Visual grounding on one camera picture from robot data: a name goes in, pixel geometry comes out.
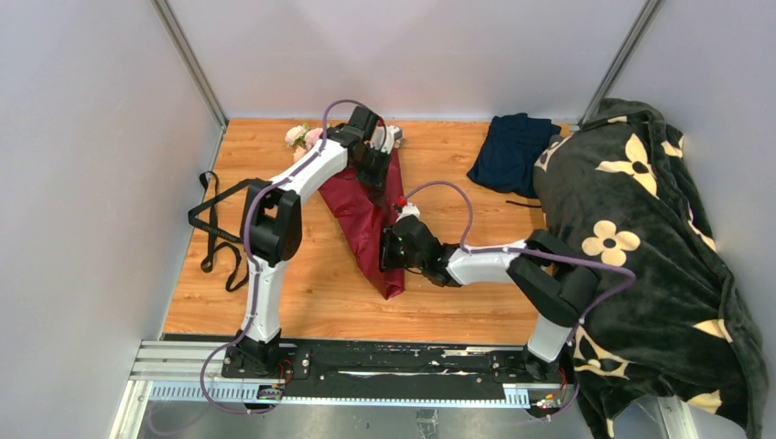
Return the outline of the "maroon wrapping paper sheet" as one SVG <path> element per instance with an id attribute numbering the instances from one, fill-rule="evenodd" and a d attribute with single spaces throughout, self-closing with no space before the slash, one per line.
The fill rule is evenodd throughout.
<path id="1" fill-rule="evenodd" d="M 337 220 L 358 269 L 372 288 L 385 300 L 401 294 L 404 271 L 382 270 L 380 265 L 383 229 L 395 223 L 397 212 L 393 203 L 404 196 L 399 152 L 392 152 L 385 191 L 376 202 L 352 169 L 329 178 L 318 193 Z"/>

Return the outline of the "pink fake flower bunch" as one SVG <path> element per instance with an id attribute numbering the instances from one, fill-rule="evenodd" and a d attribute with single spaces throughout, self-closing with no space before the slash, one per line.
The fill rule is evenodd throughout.
<path id="1" fill-rule="evenodd" d="M 303 123 L 290 128 L 285 135 L 286 145 L 293 150 L 294 162 L 303 158 L 323 133 L 322 127 L 312 128 Z"/>

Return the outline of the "black printed ribbon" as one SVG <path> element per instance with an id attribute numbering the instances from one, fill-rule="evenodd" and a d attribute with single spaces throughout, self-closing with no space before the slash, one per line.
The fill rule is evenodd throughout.
<path id="1" fill-rule="evenodd" d="M 249 180 L 242 180 L 225 191 L 221 191 L 218 175 L 214 171 L 208 170 L 199 175 L 199 183 L 205 191 L 210 187 L 214 189 L 212 198 L 205 199 L 187 213 L 189 225 L 207 235 L 206 252 L 199 267 L 204 273 L 211 273 L 218 251 L 231 251 L 235 259 L 235 266 L 225 281 L 224 289 L 228 293 L 234 293 L 248 283 L 249 275 L 246 273 L 242 279 L 238 278 L 240 268 L 243 266 L 241 249 L 238 247 L 242 240 L 240 236 L 230 233 L 220 226 L 217 206 L 226 198 L 246 188 Z"/>

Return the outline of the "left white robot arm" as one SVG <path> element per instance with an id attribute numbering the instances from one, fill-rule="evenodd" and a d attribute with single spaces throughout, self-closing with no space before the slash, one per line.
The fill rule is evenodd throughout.
<path id="1" fill-rule="evenodd" d="M 279 305 L 286 268 L 302 237 L 302 208 L 331 177 L 351 169 L 370 202 L 387 210 L 385 191 L 392 148 L 384 119 L 361 102 L 346 123 L 323 131 L 291 167 L 258 183 L 242 221 L 248 260 L 249 295 L 245 317 L 228 346 L 232 360 L 259 378 L 273 376 L 282 362 Z"/>

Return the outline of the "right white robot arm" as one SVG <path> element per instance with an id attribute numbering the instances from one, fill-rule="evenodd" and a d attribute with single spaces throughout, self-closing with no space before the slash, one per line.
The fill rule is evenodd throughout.
<path id="1" fill-rule="evenodd" d="M 574 257 L 546 230 L 501 247 L 465 248 L 440 241 L 413 215 L 384 228 L 379 261 L 382 270 L 415 271 L 439 287 L 514 284 L 538 313 L 516 368 L 539 382 L 557 373 L 564 346 L 601 280 L 599 269 Z"/>

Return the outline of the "dark blue folded cloth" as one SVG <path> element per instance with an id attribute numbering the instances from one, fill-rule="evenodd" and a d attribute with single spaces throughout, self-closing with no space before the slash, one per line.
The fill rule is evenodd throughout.
<path id="1" fill-rule="evenodd" d="M 498 193 L 536 198 L 534 163 L 561 127 L 525 112 L 495 116 L 467 177 Z"/>

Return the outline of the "black floral blanket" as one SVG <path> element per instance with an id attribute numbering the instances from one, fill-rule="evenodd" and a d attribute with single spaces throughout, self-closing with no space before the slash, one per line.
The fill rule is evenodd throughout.
<path id="1" fill-rule="evenodd" d="M 596 438 L 644 396 L 678 397 L 763 435 L 762 337 L 717 251 L 683 133 L 644 102 L 603 100 L 537 159 L 548 231 L 606 268 L 569 355 Z"/>

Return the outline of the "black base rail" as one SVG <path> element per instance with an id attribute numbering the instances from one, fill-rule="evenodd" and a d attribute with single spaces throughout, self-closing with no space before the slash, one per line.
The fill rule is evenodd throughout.
<path id="1" fill-rule="evenodd" d="M 277 381 L 288 397 L 365 402 L 511 402 L 510 391 L 553 393 L 565 376 L 522 346 L 398 341 L 250 339 L 226 350 L 221 375 Z"/>

